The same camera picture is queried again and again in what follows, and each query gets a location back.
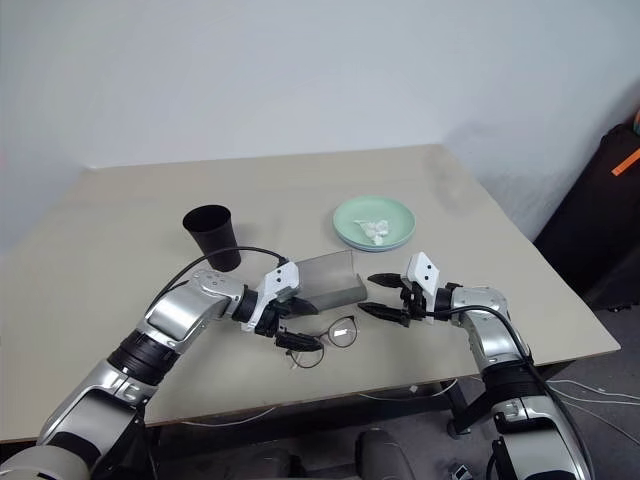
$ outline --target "black plastic cup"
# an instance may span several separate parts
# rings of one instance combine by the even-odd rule
[[[231,225],[231,212],[222,205],[203,205],[194,208],[182,219],[182,226],[191,234],[205,255],[220,248],[237,247]],[[228,272],[240,265],[240,252],[219,253],[210,257],[215,270]]]

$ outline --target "eyeglasses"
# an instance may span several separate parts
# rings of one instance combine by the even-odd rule
[[[327,330],[312,335],[318,340],[326,338],[326,340],[338,348],[347,348],[353,345],[358,338],[358,328],[353,315],[347,315],[337,319],[329,326]],[[320,342],[322,348],[314,352],[294,352],[287,350],[286,355],[291,357],[293,363],[300,368],[313,368],[317,366],[324,358],[324,343]]]

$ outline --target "beige table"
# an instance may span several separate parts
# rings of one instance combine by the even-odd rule
[[[619,348],[585,304],[439,146],[136,166],[90,171],[2,266],[0,439],[37,435],[57,404],[135,326],[156,291],[199,255],[185,212],[228,205],[239,244],[304,259],[345,249],[331,227],[344,200],[388,195],[417,217],[416,233],[387,253],[354,253],[363,278],[400,271],[423,250],[443,280],[490,285],[538,363]],[[244,253],[234,273],[250,285],[272,267]],[[368,285],[369,298],[397,291]],[[298,322],[320,329],[354,307]],[[309,401],[476,373],[462,330],[410,329],[356,312],[360,333],[312,370],[291,369],[272,339],[235,322],[210,327],[167,376],[149,422]]]

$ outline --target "light green plate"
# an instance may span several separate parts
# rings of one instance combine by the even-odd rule
[[[375,245],[355,220],[389,222],[389,235],[382,245]],[[367,252],[385,252],[409,241],[416,229],[416,218],[402,203],[387,197],[364,195],[347,200],[333,214],[333,227],[348,245]]]

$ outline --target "white cable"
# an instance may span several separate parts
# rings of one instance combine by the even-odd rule
[[[551,390],[553,390],[557,394],[562,395],[563,397],[570,398],[571,400],[576,400],[577,402],[604,403],[604,404],[607,404],[607,405],[632,405],[632,406],[635,406],[635,407],[640,407],[640,403],[638,403],[638,402],[619,402],[617,400],[589,400],[587,398],[573,397],[573,396],[569,395],[568,393],[564,393],[563,391],[558,390],[557,388],[553,388],[552,386],[549,386],[549,388],[551,388]]]
[[[271,413],[273,412],[276,408],[278,407],[271,407],[269,410],[265,410],[262,413],[259,413],[258,415],[255,415],[253,417],[249,417],[249,418],[245,418],[244,420],[238,420],[237,422],[229,422],[229,423],[198,423],[198,422],[180,422],[184,425],[191,425],[194,427],[210,427],[210,428],[216,428],[216,427],[231,427],[233,425],[241,425],[243,423],[247,423],[247,422],[251,422],[253,420],[257,420],[260,417],[264,417],[267,413]]]
[[[585,385],[584,383],[576,382],[575,380],[547,380],[547,383],[571,383],[573,385],[577,385],[578,387],[582,387],[585,390],[589,390],[589,391],[591,391],[593,393],[597,393],[599,395],[606,395],[606,396],[609,396],[609,397],[625,397],[625,398],[630,398],[631,400],[640,400],[640,397],[636,397],[634,395],[629,395],[627,393],[607,392],[606,390],[604,390],[602,388],[590,387],[589,385]]]
[[[627,437],[629,440],[631,440],[633,443],[635,443],[636,445],[638,445],[640,447],[640,440],[638,440],[636,437],[634,437],[633,435],[631,435],[630,433],[627,433],[626,431],[624,431],[622,428],[620,428],[619,426],[611,423],[609,420],[607,420],[604,417],[601,417],[600,415],[598,415],[597,413],[593,413],[591,410],[587,410],[584,407],[581,407],[579,405],[576,405],[575,403],[571,403],[571,402],[564,402],[565,405],[571,405],[573,408],[577,408],[578,410],[583,411],[584,413],[588,413],[589,415],[591,415],[592,417],[597,418],[598,420],[600,420],[603,423],[606,423],[607,425],[609,425],[611,428],[613,428],[614,430],[616,430],[617,432],[621,433],[622,435],[624,435],[625,437]]]
[[[371,395],[367,395],[365,393],[359,393],[358,395],[364,398],[368,398],[370,400],[381,400],[383,402],[410,402],[412,400],[418,400],[420,398],[433,398],[433,397],[437,397],[439,395],[442,395],[446,392],[449,391],[449,389],[453,388],[454,385],[456,385],[458,383],[458,379],[456,378],[451,385],[447,385],[447,388],[440,390],[437,393],[434,393],[433,395],[421,395],[419,397],[410,397],[410,398],[382,398],[382,397],[372,397]]]

